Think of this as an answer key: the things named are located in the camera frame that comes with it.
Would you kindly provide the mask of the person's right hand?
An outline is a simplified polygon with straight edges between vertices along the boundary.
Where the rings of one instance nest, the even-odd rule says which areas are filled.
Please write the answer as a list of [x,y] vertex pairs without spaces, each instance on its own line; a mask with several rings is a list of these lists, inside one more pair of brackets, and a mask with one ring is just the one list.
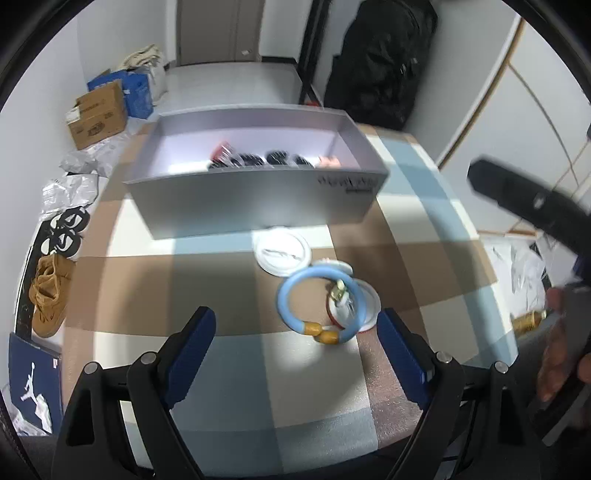
[[[562,313],[563,291],[550,288],[546,292],[547,307]],[[563,319],[560,318],[548,334],[547,346],[544,350],[542,364],[537,377],[537,395],[540,401],[549,402],[561,389],[567,379],[565,368],[567,360],[567,340]],[[578,377],[585,384],[590,385],[590,354],[586,355],[578,364]],[[590,427],[590,399],[581,413],[572,423],[575,427]]]

